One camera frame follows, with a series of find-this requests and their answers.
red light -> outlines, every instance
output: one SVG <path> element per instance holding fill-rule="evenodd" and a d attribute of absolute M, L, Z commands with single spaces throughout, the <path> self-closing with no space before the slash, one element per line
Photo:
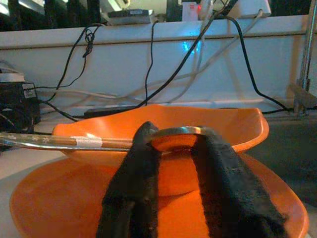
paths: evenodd
<path fill-rule="evenodd" d="M 198 5 L 198 7 L 197 7 L 197 13 L 199 14 L 199 13 L 201 12 L 201 10 L 202 10 L 202 6 L 201 6 L 201 5 Z"/>

spoon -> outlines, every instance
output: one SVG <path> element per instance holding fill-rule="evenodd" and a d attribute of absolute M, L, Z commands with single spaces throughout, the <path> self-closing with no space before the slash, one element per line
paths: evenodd
<path fill-rule="evenodd" d="M 192 147 L 196 135 L 211 131 L 208 127 L 182 126 L 159 130 L 147 138 L 159 151 Z M 131 139 L 100 138 L 85 136 L 33 135 L 0 133 L 0 144 L 37 150 L 98 150 L 127 152 L 132 146 Z"/>

orange plate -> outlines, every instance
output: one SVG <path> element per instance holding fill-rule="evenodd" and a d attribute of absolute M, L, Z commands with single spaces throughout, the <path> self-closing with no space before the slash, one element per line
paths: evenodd
<path fill-rule="evenodd" d="M 288 216 L 290 238 L 303 238 L 309 221 L 299 198 L 266 166 L 247 155 L 243 160 L 260 177 L 278 210 Z M 45 165 L 16 187 L 10 201 L 13 220 L 25 238 L 93 238 L 109 180 L 95 167 L 72 160 Z M 158 201 L 159 238 L 208 237 L 198 191 Z"/>

table surface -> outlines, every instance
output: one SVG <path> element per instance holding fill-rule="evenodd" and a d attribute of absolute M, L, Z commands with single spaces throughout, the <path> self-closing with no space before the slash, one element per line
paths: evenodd
<path fill-rule="evenodd" d="M 58 123 L 67 119 L 44 119 L 35 126 L 35 131 L 51 132 Z M 59 151 L 10 149 L 0 154 L 0 238 L 20 238 L 10 214 L 9 200 L 14 188 L 34 169 L 66 157 Z"/>

orange bowl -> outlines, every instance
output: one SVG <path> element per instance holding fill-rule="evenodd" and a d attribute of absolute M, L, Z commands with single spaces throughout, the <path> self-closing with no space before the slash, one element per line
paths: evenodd
<path fill-rule="evenodd" d="M 133 138 L 146 121 L 159 129 L 178 126 L 208 126 L 228 141 L 236 152 L 261 143 L 268 136 L 268 124 L 259 109 L 204 109 L 151 105 L 107 117 L 58 124 L 53 135 Z M 126 153 L 109 151 L 63 151 L 70 159 L 97 166 L 113 174 Z M 198 189 L 196 168 L 190 152 L 164 155 L 159 168 L 160 196 L 183 194 Z"/>

